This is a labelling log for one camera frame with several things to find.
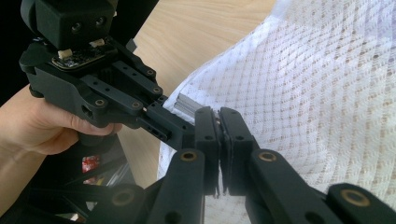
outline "white mesh bag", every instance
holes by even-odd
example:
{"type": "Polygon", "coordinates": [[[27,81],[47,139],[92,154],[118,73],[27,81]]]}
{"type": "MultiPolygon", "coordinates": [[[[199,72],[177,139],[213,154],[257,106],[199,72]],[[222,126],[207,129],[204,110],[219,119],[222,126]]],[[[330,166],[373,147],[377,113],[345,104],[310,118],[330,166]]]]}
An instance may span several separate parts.
{"type": "MultiPolygon", "coordinates": [[[[278,0],[164,107],[191,123],[204,105],[235,109],[311,187],[359,185],[395,209],[395,61],[393,0],[278,0]]],[[[174,152],[161,144],[159,178],[174,152]]],[[[244,198],[206,197],[205,223],[249,223],[244,198]]]]}

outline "wooden table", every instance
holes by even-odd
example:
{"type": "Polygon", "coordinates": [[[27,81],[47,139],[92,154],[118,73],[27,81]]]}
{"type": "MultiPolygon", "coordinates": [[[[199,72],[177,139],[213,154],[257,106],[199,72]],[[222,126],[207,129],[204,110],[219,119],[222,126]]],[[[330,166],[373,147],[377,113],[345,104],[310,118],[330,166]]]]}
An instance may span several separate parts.
{"type": "MultiPolygon", "coordinates": [[[[134,39],[134,52],[157,71],[165,95],[228,49],[270,13],[275,0],[160,0],[134,39]]],[[[136,184],[157,180],[160,141],[143,129],[119,133],[136,184]]]]}

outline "white mesh fabric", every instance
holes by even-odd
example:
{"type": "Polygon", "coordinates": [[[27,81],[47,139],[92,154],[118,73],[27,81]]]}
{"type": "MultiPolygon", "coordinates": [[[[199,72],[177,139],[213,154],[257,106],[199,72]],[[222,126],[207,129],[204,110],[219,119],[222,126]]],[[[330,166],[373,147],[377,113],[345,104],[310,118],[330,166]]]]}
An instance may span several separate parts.
{"type": "MultiPolygon", "coordinates": [[[[395,60],[394,1],[279,0],[164,107],[191,123],[199,105],[236,109],[310,186],[359,185],[396,209],[395,60]]],[[[173,153],[161,144],[159,177],[173,153]]],[[[249,223],[244,199],[206,197],[205,223],[249,223]]]]}

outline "human hand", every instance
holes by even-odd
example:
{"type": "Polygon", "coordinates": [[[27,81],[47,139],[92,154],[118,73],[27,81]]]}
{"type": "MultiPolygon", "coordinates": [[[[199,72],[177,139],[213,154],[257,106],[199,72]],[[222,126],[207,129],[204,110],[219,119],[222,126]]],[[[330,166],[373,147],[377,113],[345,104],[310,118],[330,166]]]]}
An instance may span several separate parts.
{"type": "Polygon", "coordinates": [[[108,135],[121,124],[97,128],[88,121],[35,98],[24,87],[0,107],[0,217],[15,203],[47,155],[78,141],[78,132],[108,135]]]}
{"type": "Polygon", "coordinates": [[[42,98],[33,97],[26,86],[0,107],[0,147],[53,155],[74,145],[78,132],[108,135],[121,126],[97,128],[42,98]]]}

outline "finger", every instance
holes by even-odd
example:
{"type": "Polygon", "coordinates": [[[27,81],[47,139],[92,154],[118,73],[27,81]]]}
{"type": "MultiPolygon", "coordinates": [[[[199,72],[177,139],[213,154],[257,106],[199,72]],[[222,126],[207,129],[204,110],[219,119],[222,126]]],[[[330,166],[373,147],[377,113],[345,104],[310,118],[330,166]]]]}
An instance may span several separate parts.
{"type": "Polygon", "coordinates": [[[115,123],[113,128],[113,133],[118,133],[119,131],[121,131],[122,127],[123,125],[121,123],[115,123]]]}
{"type": "Polygon", "coordinates": [[[45,110],[41,110],[45,115],[41,115],[40,117],[45,118],[49,128],[60,126],[90,135],[108,135],[113,132],[114,124],[108,124],[106,127],[98,128],[90,124],[87,120],[81,119],[68,111],[65,111],[55,105],[46,104],[47,108],[45,110]]]}

